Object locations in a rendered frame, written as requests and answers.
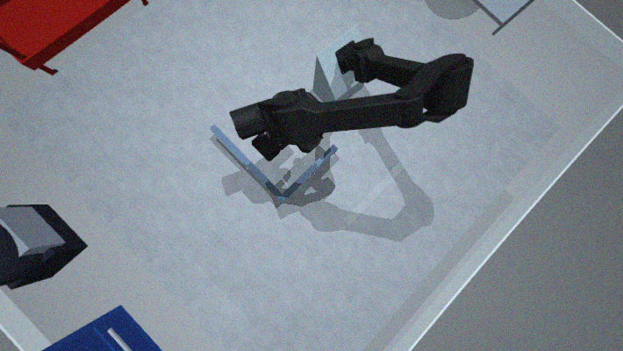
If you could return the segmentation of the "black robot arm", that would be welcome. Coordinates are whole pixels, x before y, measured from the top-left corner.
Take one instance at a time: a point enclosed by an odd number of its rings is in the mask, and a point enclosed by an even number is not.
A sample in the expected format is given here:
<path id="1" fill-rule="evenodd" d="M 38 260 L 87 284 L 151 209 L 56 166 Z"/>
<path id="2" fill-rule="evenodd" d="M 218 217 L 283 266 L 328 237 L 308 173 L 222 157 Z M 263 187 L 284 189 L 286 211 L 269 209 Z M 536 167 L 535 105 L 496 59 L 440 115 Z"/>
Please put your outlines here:
<path id="1" fill-rule="evenodd" d="M 378 79 L 401 89 L 325 103 L 308 97 L 305 89 L 279 92 L 272 99 L 230 111 L 239 137 L 269 132 L 272 141 L 297 145 L 308 154 L 324 133 L 439 124 L 467 104 L 474 60 L 466 54 L 447 54 L 425 64 L 385 55 L 374 38 L 352 40 L 335 54 L 341 73 L 353 70 L 355 82 Z"/>

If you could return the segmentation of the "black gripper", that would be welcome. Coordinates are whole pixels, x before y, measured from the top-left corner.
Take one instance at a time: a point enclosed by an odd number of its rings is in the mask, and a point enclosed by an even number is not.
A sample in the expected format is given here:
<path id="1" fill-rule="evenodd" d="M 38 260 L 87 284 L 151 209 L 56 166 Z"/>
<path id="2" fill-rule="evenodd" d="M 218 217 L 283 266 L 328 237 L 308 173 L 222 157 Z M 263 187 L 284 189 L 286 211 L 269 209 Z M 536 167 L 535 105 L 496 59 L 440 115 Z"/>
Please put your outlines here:
<path id="1" fill-rule="evenodd" d="M 317 100 L 311 93 L 306 92 L 306 94 L 308 97 Z M 252 140 L 252 145 L 267 161 L 272 161 L 289 144 L 280 144 L 280 142 L 272 141 L 269 132 L 266 132 L 266 134 L 261 133 L 256 136 Z"/>

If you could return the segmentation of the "clear blue l-shaped low wall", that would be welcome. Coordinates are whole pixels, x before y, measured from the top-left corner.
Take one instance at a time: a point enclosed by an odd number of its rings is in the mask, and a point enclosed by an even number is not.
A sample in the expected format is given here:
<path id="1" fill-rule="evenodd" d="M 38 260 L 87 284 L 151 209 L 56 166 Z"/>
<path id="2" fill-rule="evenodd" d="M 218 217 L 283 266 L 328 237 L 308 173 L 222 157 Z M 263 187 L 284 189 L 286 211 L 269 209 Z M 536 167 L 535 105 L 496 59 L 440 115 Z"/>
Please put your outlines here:
<path id="1" fill-rule="evenodd" d="M 209 130 L 215 134 L 244 165 L 283 203 L 305 180 L 307 180 L 335 151 L 329 147 L 284 193 L 282 193 L 219 129 L 212 125 Z"/>

